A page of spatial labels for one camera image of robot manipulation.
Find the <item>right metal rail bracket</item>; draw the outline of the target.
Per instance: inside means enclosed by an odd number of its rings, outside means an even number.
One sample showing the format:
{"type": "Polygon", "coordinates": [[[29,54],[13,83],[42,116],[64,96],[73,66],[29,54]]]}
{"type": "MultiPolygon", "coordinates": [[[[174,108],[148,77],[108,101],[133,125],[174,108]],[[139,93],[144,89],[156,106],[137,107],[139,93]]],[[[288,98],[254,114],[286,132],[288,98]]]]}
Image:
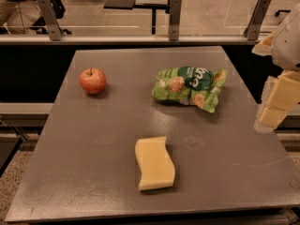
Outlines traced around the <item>right metal rail bracket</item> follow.
{"type": "Polygon", "coordinates": [[[265,14],[272,0],[257,0],[251,18],[244,31],[244,37],[249,41],[257,40],[261,31],[265,14]]]}

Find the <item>green rice chip bag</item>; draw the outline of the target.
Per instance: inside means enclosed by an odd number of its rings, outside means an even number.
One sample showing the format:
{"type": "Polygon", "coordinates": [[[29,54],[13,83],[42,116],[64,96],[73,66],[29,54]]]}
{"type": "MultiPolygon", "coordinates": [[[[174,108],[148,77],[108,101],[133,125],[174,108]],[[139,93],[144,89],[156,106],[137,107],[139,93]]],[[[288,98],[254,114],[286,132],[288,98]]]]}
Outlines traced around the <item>green rice chip bag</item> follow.
{"type": "Polygon", "coordinates": [[[203,67],[171,67],[156,76],[152,97],[158,101],[194,105],[213,113],[228,71],[211,71],[203,67]]]}

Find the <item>left metal rail bracket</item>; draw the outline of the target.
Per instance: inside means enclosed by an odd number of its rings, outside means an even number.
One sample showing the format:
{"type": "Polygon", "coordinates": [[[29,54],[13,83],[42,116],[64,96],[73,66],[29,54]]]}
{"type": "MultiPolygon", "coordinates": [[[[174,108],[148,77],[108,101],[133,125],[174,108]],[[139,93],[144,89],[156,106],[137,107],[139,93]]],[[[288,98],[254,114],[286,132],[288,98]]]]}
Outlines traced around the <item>left metal rail bracket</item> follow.
{"type": "Polygon", "coordinates": [[[37,0],[37,4],[46,23],[50,40],[59,41],[62,37],[62,31],[56,20],[51,0],[37,0]]]}

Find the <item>metal rail bracket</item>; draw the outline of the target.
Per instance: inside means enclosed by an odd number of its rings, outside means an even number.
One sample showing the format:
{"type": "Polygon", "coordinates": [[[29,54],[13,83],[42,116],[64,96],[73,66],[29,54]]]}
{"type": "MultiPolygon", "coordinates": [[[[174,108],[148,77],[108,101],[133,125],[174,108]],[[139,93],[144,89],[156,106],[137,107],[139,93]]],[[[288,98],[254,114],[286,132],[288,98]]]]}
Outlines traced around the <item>metal rail bracket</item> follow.
{"type": "Polygon", "coordinates": [[[261,31],[265,14],[272,0],[257,0],[251,18],[244,31],[244,37],[249,41],[257,40],[261,31]]]}
{"type": "Polygon", "coordinates": [[[51,0],[37,0],[37,4],[46,23],[50,40],[59,41],[62,37],[62,31],[56,20],[51,0]]]}
{"type": "Polygon", "coordinates": [[[169,41],[177,41],[179,39],[179,27],[181,18],[182,0],[170,0],[170,14],[169,14],[169,41]]]}

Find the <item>middle metal rail bracket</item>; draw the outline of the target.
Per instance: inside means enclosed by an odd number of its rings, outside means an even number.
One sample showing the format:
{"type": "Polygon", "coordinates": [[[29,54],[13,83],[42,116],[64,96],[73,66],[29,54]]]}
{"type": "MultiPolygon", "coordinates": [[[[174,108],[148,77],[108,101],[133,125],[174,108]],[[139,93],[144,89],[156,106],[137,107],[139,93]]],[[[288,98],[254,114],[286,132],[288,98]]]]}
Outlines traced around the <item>middle metal rail bracket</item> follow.
{"type": "Polygon", "coordinates": [[[177,41],[179,39],[179,27],[181,18],[182,0],[170,0],[170,14],[169,14],[169,41],[177,41]]]}

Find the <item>seated person in background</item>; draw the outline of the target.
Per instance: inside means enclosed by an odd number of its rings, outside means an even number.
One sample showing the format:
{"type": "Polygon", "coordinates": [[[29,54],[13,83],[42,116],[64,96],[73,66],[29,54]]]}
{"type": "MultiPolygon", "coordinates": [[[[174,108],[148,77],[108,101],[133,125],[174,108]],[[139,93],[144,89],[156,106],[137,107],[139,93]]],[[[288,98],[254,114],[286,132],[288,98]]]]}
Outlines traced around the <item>seated person in background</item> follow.
{"type": "MultiPolygon", "coordinates": [[[[51,0],[58,19],[66,11],[61,0],[51,0]]],[[[0,25],[11,35],[31,34],[31,27],[42,16],[37,0],[0,0],[0,25]]]]}

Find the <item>yellow wavy sponge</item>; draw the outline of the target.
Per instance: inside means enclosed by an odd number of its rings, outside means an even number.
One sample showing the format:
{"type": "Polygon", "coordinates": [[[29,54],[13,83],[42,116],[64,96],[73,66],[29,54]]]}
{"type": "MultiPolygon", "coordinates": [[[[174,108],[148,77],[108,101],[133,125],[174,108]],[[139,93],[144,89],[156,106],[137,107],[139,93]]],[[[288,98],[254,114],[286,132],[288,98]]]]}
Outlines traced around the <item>yellow wavy sponge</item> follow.
{"type": "Polygon", "coordinates": [[[139,191],[173,186],[175,168],[166,149],[166,136],[139,139],[135,157],[141,170],[139,191]]]}

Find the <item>red apple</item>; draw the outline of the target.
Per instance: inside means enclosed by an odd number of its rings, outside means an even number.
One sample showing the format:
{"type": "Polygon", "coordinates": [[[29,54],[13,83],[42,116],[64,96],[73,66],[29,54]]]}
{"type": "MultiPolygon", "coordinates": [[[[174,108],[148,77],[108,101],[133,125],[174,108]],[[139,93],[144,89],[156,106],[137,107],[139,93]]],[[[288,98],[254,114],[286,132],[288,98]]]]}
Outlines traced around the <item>red apple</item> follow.
{"type": "Polygon", "coordinates": [[[96,95],[105,89],[107,79],[102,70],[90,67],[80,75],[80,84],[86,93],[96,95]]]}

